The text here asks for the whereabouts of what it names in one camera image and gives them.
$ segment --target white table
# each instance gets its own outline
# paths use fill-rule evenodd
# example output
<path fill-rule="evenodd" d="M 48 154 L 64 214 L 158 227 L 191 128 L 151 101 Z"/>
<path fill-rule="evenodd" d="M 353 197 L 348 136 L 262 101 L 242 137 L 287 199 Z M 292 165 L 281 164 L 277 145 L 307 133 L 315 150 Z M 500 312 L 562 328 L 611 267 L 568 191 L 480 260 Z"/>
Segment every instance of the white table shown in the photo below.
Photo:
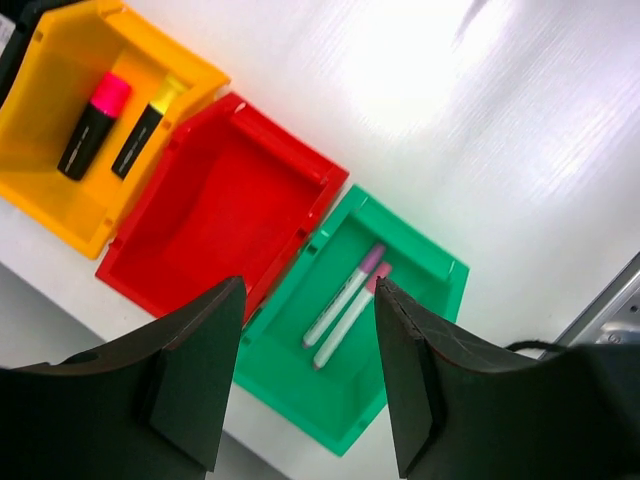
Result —
<path fill-rule="evenodd" d="M 555 339 L 638 251 L 638 2 L 130 3 L 465 261 L 477 335 Z M 105 340 L 150 320 L 1 201 L 0 262 Z M 294 480 L 397 478 L 386 410 L 341 459 L 237 387 L 225 430 Z"/>

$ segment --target yellow highlighter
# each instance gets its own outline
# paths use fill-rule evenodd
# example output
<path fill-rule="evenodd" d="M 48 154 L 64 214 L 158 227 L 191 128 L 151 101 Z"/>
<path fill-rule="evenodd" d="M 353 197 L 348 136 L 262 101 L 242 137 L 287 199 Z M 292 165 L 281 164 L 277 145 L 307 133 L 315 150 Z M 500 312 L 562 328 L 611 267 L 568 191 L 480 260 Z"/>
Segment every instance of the yellow highlighter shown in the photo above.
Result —
<path fill-rule="evenodd" d="M 173 75 L 169 74 L 164 78 L 155 97 L 140 115 L 136 126 L 133 127 L 127 141 L 124 142 L 116 161 L 113 162 L 111 166 L 113 173 L 124 180 L 149 137 L 151 137 L 164 114 L 167 113 L 169 105 L 186 91 L 187 86 Z"/>

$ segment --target red bin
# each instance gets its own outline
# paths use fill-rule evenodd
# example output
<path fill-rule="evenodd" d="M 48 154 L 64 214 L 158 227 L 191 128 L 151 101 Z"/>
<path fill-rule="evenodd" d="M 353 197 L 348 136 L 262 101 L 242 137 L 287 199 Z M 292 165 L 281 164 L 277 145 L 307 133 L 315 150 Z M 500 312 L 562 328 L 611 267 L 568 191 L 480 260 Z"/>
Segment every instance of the red bin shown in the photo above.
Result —
<path fill-rule="evenodd" d="M 246 322 L 347 176 L 229 94 L 176 129 L 96 275 L 155 316 L 241 275 Z"/>

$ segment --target purple marker cap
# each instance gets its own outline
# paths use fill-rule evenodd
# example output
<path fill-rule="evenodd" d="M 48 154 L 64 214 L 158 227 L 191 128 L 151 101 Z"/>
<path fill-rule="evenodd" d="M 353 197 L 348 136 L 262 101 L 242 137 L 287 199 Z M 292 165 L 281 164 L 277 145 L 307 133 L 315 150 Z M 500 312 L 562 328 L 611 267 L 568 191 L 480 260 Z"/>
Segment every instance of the purple marker cap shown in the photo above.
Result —
<path fill-rule="evenodd" d="M 376 243 L 371 251 L 367 253 L 367 256 L 362 259 L 362 262 L 360 262 L 360 266 L 358 268 L 364 273 L 371 273 L 371 271 L 376 268 L 376 265 L 378 264 L 386 250 L 387 247 L 385 247 L 381 243 Z"/>

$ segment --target white marker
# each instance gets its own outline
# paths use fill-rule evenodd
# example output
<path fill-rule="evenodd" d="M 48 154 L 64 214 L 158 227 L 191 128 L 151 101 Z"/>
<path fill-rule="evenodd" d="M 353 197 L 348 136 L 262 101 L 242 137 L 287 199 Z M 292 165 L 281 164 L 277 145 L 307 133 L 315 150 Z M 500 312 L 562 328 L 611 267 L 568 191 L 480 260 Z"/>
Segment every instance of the white marker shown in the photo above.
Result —
<path fill-rule="evenodd" d="M 318 353 L 316 353 L 316 356 L 313 357 L 313 368 L 315 370 L 320 370 L 327 364 L 331 355 L 333 355 L 333 352 L 335 352 L 340 346 L 340 343 L 342 343 L 345 335 L 349 332 L 353 324 L 356 323 L 360 314 L 373 299 L 373 295 L 376 292 L 376 281 L 378 280 L 378 277 L 384 278 L 389 275 L 391 268 L 391 265 L 387 262 L 382 262 L 376 271 L 373 272 L 373 275 L 371 275 L 371 278 L 365 287 L 360 290 L 358 296 L 353 299 L 353 302 L 349 305 L 347 311 L 344 312 L 344 315 L 336 325 L 336 328 L 334 328 L 329 334 L 325 342 L 322 344 L 322 347 L 320 347 L 320 350 L 318 350 Z"/>
<path fill-rule="evenodd" d="M 367 256 L 362 259 L 358 268 L 356 268 L 347 281 L 342 284 L 340 290 L 333 296 L 316 321 L 313 322 L 313 325 L 307 330 L 307 333 L 304 334 L 302 338 L 303 348 L 312 347 L 320 340 L 324 332 L 327 331 L 327 328 L 331 326 L 344 306 L 351 300 L 351 297 L 356 294 L 360 285 L 364 283 L 371 271 L 378 264 L 385 250 L 386 247 L 384 245 L 377 243 L 371 251 L 367 253 Z"/>

